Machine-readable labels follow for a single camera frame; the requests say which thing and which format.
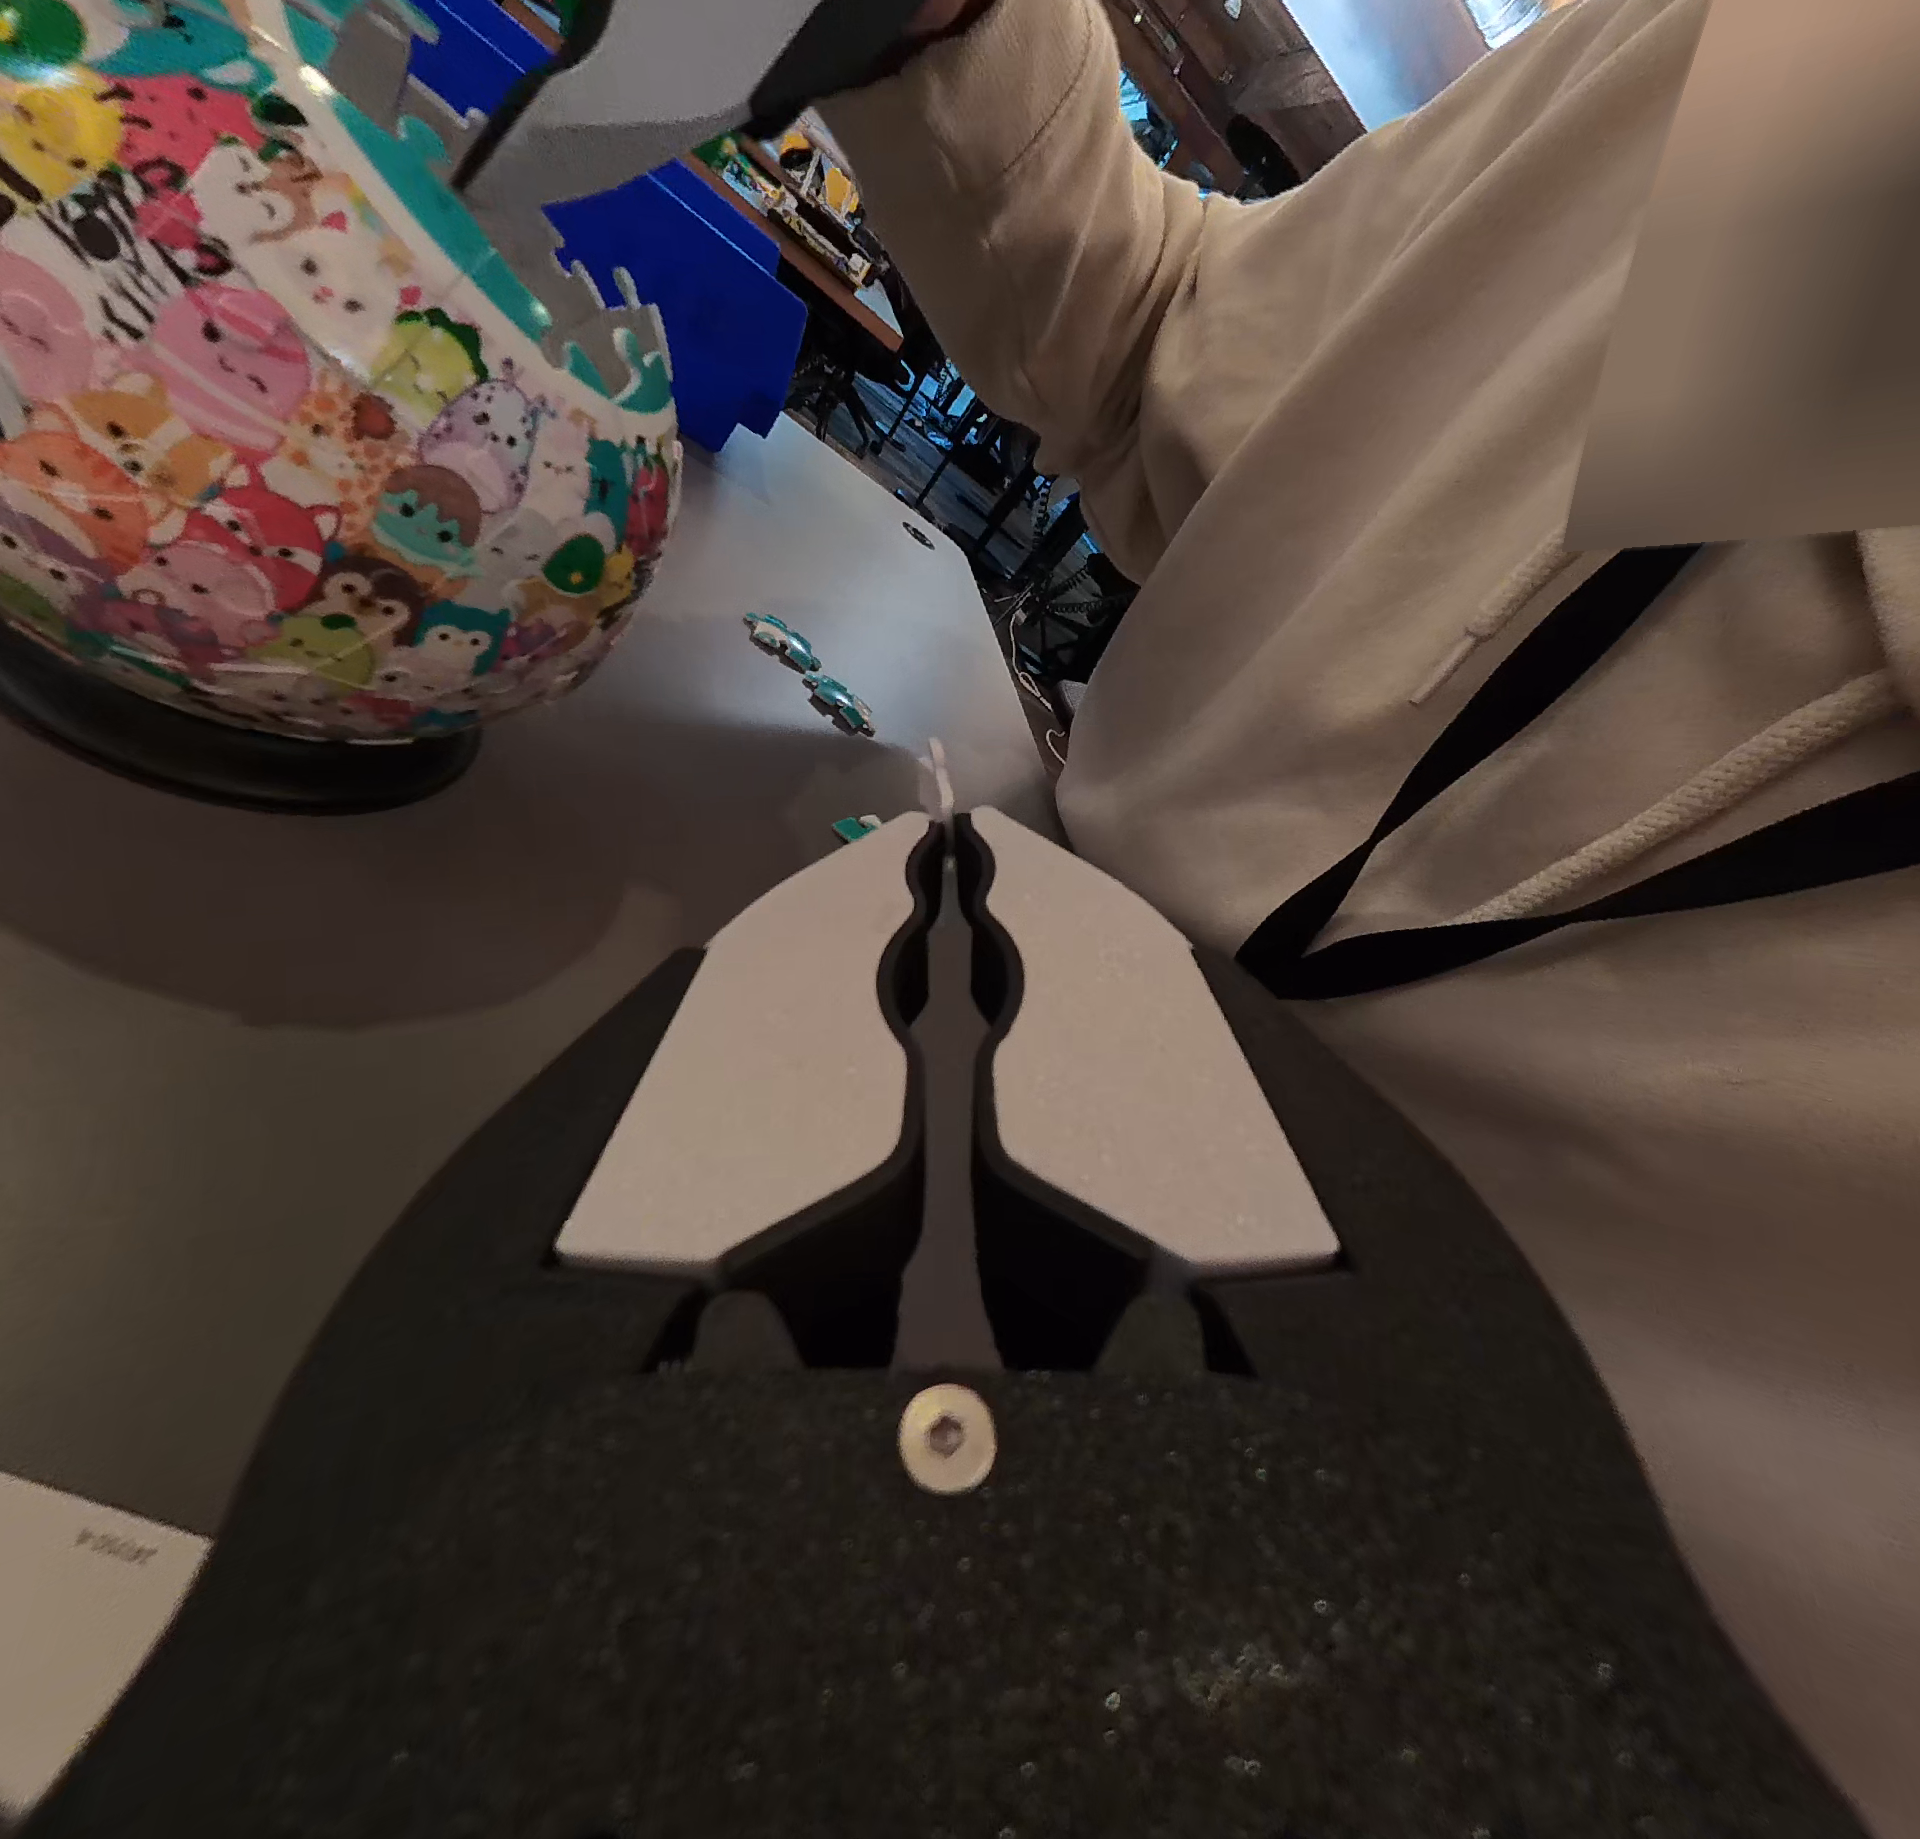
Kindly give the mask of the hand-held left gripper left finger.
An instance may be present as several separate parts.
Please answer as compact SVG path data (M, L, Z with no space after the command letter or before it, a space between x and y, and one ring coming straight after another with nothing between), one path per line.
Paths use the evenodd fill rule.
M715 932L554 1257L759 1294L810 1368L886 1368L924 1226L924 1072L945 835L902 814Z

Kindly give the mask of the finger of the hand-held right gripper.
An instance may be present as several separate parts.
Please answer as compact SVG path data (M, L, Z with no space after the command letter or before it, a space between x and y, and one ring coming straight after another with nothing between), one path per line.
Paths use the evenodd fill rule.
M587 0L449 185L471 211L602 195L712 137L790 121L879 51L868 0Z

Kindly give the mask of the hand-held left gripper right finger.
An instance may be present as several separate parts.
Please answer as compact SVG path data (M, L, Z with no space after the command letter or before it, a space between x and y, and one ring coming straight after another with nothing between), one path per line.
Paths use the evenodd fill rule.
M1139 1299L1327 1275L1340 1243L1187 937L1109 875L953 818L987 1026L973 1239L1009 1368L1090 1368Z

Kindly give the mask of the colourful puzzle ball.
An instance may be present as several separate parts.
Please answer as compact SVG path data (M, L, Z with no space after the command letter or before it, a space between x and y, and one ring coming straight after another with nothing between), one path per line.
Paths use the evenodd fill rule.
M583 683L681 503L659 316L454 192L427 0L2 0L5 633L313 743Z

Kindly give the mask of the black ball stand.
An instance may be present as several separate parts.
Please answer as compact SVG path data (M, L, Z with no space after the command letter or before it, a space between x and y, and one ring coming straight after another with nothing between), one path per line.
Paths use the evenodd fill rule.
M67 757L158 793L235 811L351 818L449 791L475 731L398 743L306 741L194 716L5 626L2 711Z

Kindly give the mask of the blue plastic bin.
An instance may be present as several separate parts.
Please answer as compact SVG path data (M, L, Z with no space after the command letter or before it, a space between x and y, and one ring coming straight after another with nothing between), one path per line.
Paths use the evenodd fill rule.
M487 115L541 42L494 0L411 0L435 25L411 77L458 121ZM659 313L681 436L718 453L734 432L769 436L803 339L803 303L779 284L778 245L732 197L676 162L610 194L545 209L554 273L585 269L610 306L623 273Z

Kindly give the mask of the printed instruction sheet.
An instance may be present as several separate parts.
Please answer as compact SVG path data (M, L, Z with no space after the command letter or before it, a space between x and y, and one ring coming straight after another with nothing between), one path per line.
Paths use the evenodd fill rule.
M176 1619L210 1539L2 1478L2 1815L59 1780Z

